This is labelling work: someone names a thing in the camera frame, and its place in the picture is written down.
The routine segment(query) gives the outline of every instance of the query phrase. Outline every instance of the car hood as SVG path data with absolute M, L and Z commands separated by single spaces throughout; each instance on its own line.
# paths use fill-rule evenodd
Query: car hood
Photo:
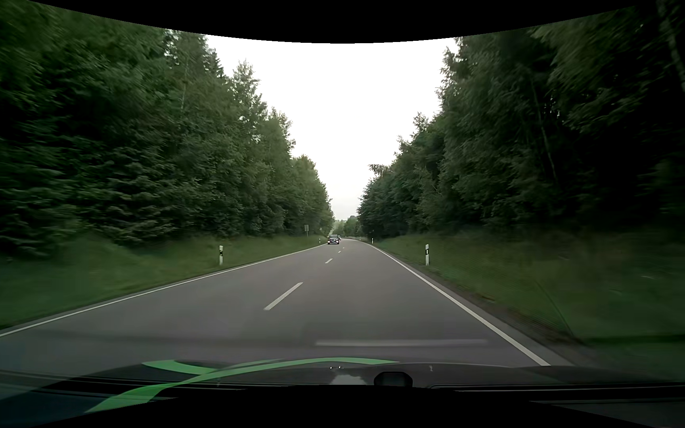
M 573 366 L 501 367 L 409 359 L 329 357 L 243 363 L 158 360 L 64 379 L 0 401 L 0 426 L 25 427 L 171 397 L 293 385 L 376 384 L 405 373 L 417 388 L 517 388 L 645 382 L 632 374 Z M 0 383 L 27 385 L 37 374 L 0 371 Z

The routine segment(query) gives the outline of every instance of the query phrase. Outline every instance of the road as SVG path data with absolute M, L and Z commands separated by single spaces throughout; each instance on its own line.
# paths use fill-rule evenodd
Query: road
M 569 364 L 352 239 L 133 296 L 0 332 L 0 370 L 69 377 L 159 359 L 322 356 Z M 0 385 L 0 397 L 14 393 Z

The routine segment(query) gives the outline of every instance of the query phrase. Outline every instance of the sky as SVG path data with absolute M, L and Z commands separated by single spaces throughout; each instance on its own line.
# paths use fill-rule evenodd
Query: sky
M 359 197 L 389 164 L 417 112 L 440 108 L 443 52 L 452 39 L 389 44 L 299 44 L 208 36 L 226 73 L 252 64 L 269 108 L 292 121 L 293 156 L 307 155 L 327 185 L 335 219 L 357 215 Z

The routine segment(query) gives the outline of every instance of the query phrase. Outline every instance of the tree line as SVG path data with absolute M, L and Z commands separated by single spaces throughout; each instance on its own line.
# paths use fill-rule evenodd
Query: tree line
M 685 3 L 455 42 L 440 112 L 370 165 L 367 235 L 685 229 Z
M 361 223 L 356 216 L 350 216 L 347 220 L 337 220 L 335 222 L 332 235 L 339 236 L 363 236 Z
M 329 230 L 314 162 L 258 83 L 202 34 L 0 0 L 0 248 Z

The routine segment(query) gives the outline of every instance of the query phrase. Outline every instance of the grassy roadside verge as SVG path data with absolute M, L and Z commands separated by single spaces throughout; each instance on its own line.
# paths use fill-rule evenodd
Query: grassy roadside verge
M 685 379 L 685 244 L 652 232 L 502 239 L 471 231 L 375 245 L 622 369 Z
M 0 329 L 318 245 L 319 238 L 214 238 L 130 250 L 81 237 L 50 260 L 9 260 L 0 254 Z M 218 266 L 218 246 L 224 264 Z

